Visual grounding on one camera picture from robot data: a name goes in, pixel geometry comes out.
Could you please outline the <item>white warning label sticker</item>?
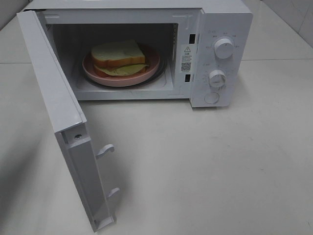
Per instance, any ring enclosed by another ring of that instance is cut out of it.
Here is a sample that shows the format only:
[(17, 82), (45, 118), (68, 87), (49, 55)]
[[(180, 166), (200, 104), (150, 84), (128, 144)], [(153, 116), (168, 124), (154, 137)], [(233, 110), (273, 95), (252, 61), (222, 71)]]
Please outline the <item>white warning label sticker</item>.
[(180, 48), (180, 72), (191, 73), (195, 58), (195, 44), (183, 44)]

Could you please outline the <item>round white door button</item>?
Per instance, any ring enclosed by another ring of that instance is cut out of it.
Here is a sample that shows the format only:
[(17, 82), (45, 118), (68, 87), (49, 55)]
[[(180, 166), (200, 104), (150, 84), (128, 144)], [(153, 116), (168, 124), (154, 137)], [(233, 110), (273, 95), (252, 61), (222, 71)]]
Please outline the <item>round white door button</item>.
[(218, 93), (215, 93), (215, 92), (212, 92), (212, 93), (209, 93), (207, 94), (205, 97), (204, 97), (204, 101), (207, 103), (207, 104), (215, 104), (219, 101), (219, 94)]

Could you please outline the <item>white microwave oven body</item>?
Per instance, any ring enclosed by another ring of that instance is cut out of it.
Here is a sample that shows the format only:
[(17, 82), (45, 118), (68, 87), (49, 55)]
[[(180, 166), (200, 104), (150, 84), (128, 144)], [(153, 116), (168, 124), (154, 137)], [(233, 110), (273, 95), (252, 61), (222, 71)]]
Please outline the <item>white microwave oven body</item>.
[[(77, 100), (189, 99), (192, 107), (227, 106), (242, 60), (253, 14), (240, 0), (34, 0), (22, 12), (41, 12), (48, 39)], [(234, 52), (219, 59), (213, 43), (234, 42)], [(88, 79), (82, 60), (95, 45), (135, 40), (154, 48), (166, 63), (148, 84), (114, 88)], [(195, 44), (191, 73), (180, 72), (180, 48)], [(209, 73), (222, 70), (226, 84), (209, 86)], [(218, 93), (219, 101), (204, 97)]]

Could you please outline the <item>pink round plate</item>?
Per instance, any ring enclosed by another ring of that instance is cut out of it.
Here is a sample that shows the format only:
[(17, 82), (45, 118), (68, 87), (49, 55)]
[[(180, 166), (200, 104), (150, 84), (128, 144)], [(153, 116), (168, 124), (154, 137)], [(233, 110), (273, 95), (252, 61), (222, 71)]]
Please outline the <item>pink round plate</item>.
[(86, 76), (92, 81), (109, 87), (127, 87), (145, 82), (156, 74), (157, 69), (160, 69), (161, 58), (159, 53), (154, 48), (145, 44), (139, 44), (139, 47), (146, 56), (146, 61), (149, 64), (143, 72), (135, 73), (129, 76), (99, 76), (94, 69), (90, 52), (82, 61), (83, 70)]

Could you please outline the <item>white bread sandwich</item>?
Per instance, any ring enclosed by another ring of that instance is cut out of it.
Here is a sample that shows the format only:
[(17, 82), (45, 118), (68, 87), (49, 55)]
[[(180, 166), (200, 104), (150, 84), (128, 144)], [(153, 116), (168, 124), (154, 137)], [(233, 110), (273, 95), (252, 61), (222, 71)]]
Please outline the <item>white bread sandwich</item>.
[(111, 42), (91, 49), (93, 69), (98, 76), (129, 76), (145, 72), (150, 66), (134, 40)]

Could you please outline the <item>glass microwave turntable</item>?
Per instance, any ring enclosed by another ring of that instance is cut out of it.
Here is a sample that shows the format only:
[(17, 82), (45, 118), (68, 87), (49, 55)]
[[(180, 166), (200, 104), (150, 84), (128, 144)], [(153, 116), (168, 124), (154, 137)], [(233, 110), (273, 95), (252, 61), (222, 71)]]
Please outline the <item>glass microwave turntable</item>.
[(95, 69), (91, 60), (91, 54), (88, 53), (83, 61), (83, 70), (91, 81), (108, 87), (122, 88), (131, 86), (140, 86), (148, 84), (154, 80), (158, 80), (166, 68), (166, 63), (157, 54), (148, 55), (150, 66), (143, 73), (136, 73), (130, 76), (106, 76), (101, 77), (95, 73)]

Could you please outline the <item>white microwave door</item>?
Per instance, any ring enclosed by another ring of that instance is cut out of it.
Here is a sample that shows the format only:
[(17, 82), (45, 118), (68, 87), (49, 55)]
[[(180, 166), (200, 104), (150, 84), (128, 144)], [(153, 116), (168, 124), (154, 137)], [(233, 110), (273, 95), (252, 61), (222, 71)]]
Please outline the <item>white microwave door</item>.
[(109, 151), (107, 144), (95, 153), (87, 128), (87, 119), (48, 39), (43, 13), (28, 10), (17, 14), (23, 38), (37, 78), (38, 85), (61, 149), (88, 220), (94, 232), (115, 222), (109, 198), (119, 192), (106, 192), (98, 159)]

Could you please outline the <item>lower white timer knob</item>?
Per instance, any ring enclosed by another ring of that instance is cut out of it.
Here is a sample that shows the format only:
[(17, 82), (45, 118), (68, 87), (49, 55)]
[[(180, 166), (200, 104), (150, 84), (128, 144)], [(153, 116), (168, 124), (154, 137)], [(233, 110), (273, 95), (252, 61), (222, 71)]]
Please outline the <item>lower white timer knob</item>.
[(221, 88), (226, 84), (226, 74), (222, 70), (213, 70), (208, 77), (211, 88)]

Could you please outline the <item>upper white power knob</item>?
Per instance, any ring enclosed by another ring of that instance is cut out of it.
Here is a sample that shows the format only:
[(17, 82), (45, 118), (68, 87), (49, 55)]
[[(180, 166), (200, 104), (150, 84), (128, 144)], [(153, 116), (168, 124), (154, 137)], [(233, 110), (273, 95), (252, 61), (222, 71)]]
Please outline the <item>upper white power knob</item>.
[(234, 52), (234, 42), (229, 37), (220, 37), (213, 43), (213, 49), (219, 59), (227, 59)]

